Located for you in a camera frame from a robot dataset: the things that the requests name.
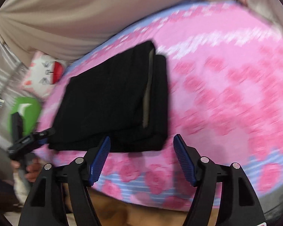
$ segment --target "folded black cloth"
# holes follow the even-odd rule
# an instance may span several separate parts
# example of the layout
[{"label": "folded black cloth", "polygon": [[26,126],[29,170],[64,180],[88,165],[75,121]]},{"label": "folded black cloth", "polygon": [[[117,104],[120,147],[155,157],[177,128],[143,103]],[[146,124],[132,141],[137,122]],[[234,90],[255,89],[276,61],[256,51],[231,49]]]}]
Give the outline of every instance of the folded black cloth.
[{"label": "folded black cloth", "polygon": [[166,59],[151,41],[72,77],[49,148],[88,150],[109,135],[111,152],[161,150],[168,136]]}]

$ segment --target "ribbed blue pad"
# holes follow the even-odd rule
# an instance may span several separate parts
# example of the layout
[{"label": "ribbed blue pad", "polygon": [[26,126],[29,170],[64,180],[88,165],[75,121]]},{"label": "ribbed blue pad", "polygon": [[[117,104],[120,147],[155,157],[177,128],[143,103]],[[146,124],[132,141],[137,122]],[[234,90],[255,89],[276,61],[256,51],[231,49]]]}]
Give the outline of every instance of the ribbed blue pad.
[{"label": "ribbed blue pad", "polygon": [[186,152],[185,144],[181,142],[177,135],[174,137],[173,146],[186,180],[190,182],[191,185],[195,185],[197,181],[195,177],[195,166],[189,154]]},{"label": "ribbed blue pad", "polygon": [[107,156],[108,156],[109,151],[110,151],[110,146],[111,146],[110,138],[106,137],[104,139],[104,142],[103,142],[101,148],[99,149],[93,163],[90,166],[89,182],[90,182],[91,186],[99,180],[103,166],[105,164],[105,161],[106,161]]}]

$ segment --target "folded clothing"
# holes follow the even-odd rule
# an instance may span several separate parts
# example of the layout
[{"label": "folded clothing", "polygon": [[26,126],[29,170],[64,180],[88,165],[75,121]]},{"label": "folded clothing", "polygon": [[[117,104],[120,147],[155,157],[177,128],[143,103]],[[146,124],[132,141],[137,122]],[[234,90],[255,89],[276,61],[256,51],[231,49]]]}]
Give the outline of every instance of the folded clothing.
[{"label": "folded clothing", "polygon": [[161,150],[168,136],[166,59],[151,41],[72,77],[49,148],[88,150],[103,136],[111,152]]}]

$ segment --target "green balloon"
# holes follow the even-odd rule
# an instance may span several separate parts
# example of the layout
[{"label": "green balloon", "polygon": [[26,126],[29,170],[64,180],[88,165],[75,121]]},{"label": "green balloon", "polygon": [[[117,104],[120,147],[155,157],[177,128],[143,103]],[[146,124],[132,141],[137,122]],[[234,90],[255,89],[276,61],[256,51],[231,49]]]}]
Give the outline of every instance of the green balloon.
[{"label": "green balloon", "polygon": [[35,129],[38,117],[42,110],[41,104],[35,98],[20,97],[15,99],[15,105],[8,118],[8,130],[11,133],[11,115],[19,112],[23,119],[23,135],[28,135]]}]

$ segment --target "pink floral bedsheet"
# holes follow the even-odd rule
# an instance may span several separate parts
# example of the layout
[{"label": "pink floral bedsheet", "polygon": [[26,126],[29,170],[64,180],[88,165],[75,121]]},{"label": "pink floral bedsheet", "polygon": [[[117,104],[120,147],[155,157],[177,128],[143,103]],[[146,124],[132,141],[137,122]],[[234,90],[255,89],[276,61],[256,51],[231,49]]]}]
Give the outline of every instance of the pink floral bedsheet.
[{"label": "pink floral bedsheet", "polygon": [[[38,130],[51,126],[70,77],[146,40],[167,56],[170,136],[161,152],[110,153],[95,189],[125,202],[188,210],[195,189],[174,153],[177,133],[215,163],[240,163],[259,197],[282,185],[283,36],[235,3],[185,3],[125,29],[68,70]],[[85,154],[54,155],[47,145],[36,153],[56,166]],[[220,193],[218,185],[215,205]]]}]

